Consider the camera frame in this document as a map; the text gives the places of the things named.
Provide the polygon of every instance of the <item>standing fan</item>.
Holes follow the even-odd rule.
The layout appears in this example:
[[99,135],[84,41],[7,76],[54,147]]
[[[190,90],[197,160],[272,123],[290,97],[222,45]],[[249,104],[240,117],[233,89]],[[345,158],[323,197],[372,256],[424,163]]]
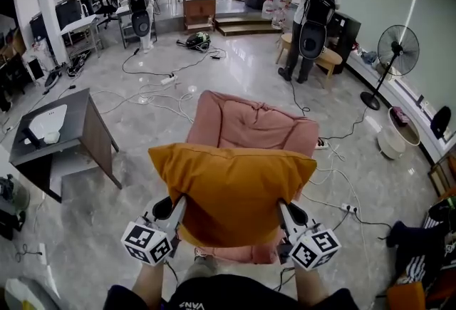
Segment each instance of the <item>standing fan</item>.
[[378,59],[386,66],[374,93],[362,92],[361,100],[373,110],[380,110],[375,95],[383,84],[386,75],[404,76],[416,65],[420,56],[420,44],[413,31],[407,26],[394,25],[386,29],[378,42]]

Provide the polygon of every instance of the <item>black t-shirt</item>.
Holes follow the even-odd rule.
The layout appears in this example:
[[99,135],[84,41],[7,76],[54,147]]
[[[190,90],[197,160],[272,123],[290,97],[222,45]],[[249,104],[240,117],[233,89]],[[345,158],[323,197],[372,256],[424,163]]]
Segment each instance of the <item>black t-shirt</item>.
[[[125,287],[115,285],[108,292],[104,310],[147,310],[145,302]],[[240,310],[240,309],[302,309],[298,302],[268,289],[247,277],[219,274],[209,278],[189,279],[181,284],[165,310]],[[341,289],[314,306],[312,310],[358,310],[350,291]]]

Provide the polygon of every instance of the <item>pink armchair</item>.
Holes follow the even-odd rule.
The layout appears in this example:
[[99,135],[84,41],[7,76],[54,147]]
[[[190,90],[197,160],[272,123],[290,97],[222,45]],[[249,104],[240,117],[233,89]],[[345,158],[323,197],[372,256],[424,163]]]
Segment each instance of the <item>pink armchair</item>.
[[[187,143],[218,148],[283,149],[311,157],[318,140],[318,124],[265,103],[204,91],[198,100],[195,121]],[[299,199],[302,188],[296,193]],[[203,253],[241,263],[270,264],[283,237],[253,247],[200,248]]]

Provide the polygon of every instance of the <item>orange pillow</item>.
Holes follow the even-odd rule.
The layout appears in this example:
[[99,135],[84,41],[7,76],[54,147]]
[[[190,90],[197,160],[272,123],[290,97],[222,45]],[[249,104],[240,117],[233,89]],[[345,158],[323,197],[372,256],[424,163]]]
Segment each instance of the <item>orange pillow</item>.
[[277,201],[290,203],[316,161],[299,153],[177,143],[149,149],[171,200],[187,195],[181,235],[199,247],[243,247],[276,236]]

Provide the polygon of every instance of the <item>wooden step platform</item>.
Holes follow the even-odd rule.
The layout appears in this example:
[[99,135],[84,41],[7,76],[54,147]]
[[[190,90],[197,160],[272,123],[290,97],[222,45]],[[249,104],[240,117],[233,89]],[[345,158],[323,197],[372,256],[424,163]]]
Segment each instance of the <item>wooden step platform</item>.
[[271,26],[271,20],[258,16],[215,19],[215,27],[223,36],[281,33],[281,30]]

